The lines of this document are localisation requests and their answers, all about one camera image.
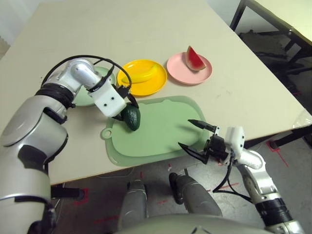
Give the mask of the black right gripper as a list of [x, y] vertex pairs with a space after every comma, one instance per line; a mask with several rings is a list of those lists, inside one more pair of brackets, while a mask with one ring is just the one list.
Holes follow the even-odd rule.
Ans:
[[178, 143], [179, 146], [191, 157], [201, 161], [204, 164], [208, 163], [208, 159], [213, 157], [222, 164], [228, 164], [228, 156], [230, 153], [226, 150], [225, 141], [222, 137], [219, 136], [220, 128], [218, 126], [210, 125], [202, 120], [189, 119], [188, 120], [194, 126], [205, 129], [213, 134], [210, 139], [206, 141], [203, 151], [197, 151], [196, 149], [191, 148], [188, 145], [183, 143]]

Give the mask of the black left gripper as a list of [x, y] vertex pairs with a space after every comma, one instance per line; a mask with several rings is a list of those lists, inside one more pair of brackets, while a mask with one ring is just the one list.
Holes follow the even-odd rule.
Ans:
[[[136, 107], [137, 109], [139, 108], [135, 97], [130, 92], [130, 86], [115, 86], [115, 90], [123, 99], [128, 98], [132, 106]], [[116, 119], [118, 121], [124, 121], [124, 115], [122, 113], [119, 113], [118, 115], [114, 116], [113, 119]]]

